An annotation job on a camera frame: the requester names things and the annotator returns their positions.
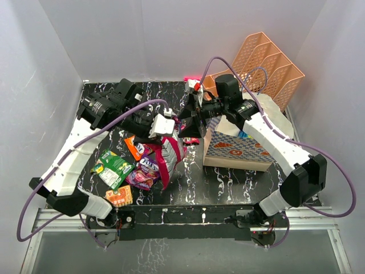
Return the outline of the blue snack bag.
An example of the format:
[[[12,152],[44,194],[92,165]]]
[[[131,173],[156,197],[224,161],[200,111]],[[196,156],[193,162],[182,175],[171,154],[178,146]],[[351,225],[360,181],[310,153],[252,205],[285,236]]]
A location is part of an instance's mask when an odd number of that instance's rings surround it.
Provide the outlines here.
[[[240,131],[238,133],[238,137],[241,138],[241,139],[245,139],[245,138],[253,139],[253,137],[251,135],[245,133],[244,131]]]

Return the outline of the blue checkered paper bag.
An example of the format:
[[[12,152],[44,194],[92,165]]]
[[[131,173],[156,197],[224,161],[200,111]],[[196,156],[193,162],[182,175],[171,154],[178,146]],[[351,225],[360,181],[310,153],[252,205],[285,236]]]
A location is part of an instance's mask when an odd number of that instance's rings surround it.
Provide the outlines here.
[[[293,127],[272,98],[260,94],[258,100],[271,123],[292,138]],[[211,118],[208,121],[204,137],[203,166],[266,171],[273,161],[259,142],[240,131],[226,116]]]

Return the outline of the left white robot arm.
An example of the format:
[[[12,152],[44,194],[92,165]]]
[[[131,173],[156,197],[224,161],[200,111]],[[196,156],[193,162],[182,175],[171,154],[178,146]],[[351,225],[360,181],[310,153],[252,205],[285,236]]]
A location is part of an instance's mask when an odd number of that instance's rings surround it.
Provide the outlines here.
[[[151,121],[133,113],[115,123],[123,113],[144,100],[145,91],[123,78],[114,90],[95,92],[82,99],[72,130],[51,167],[39,178],[32,178],[30,188],[44,197],[58,212],[75,216],[94,216],[106,228],[117,223],[118,214],[105,198],[78,187],[78,179],[89,158],[109,131],[107,125],[120,127],[139,137],[147,137]]]

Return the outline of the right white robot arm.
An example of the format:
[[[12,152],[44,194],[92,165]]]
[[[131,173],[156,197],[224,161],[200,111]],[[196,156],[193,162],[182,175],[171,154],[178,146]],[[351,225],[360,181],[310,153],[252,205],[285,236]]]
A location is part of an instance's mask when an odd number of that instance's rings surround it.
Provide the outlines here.
[[[300,207],[324,189],[327,171],[324,156],[311,155],[302,146],[292,144],[291,139],[279,129],[268,125],[269,120],[258,100],[244,99],[238,80],[232,74],[219,76],[216,88],[218,95],[210,94],[210,100],[204,100],[199,81],[187,80],[185,91],[189,97],[179,114],[180,120],[186,120],[186,126],[179,137],[203,138],[206,121],[224,115],[229,122],[252,136],[286,175],[279,189],[256,203],[246,219],[263,227],[268,226],[276,214],[291,207]]]

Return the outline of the magenta snack bag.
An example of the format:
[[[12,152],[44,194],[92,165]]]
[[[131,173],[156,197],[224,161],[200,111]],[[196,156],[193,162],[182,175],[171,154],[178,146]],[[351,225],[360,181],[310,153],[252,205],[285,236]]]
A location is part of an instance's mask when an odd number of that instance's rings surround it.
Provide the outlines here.
[[[155,152],[155,159],[159,168],[163,190],[171,180],[174,170],[186,156],[186,148],[177,137],[163,136],[161,144],[147,143]]]

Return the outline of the green Fox's candy bag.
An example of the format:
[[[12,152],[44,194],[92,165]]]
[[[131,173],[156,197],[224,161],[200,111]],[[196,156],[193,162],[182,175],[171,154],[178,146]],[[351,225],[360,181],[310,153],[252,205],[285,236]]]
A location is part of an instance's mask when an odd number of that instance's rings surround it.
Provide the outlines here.
[[[104,150],[93,168],[92,174],[98,177],[112,190],[117,190],[135,166],[110,150]]]

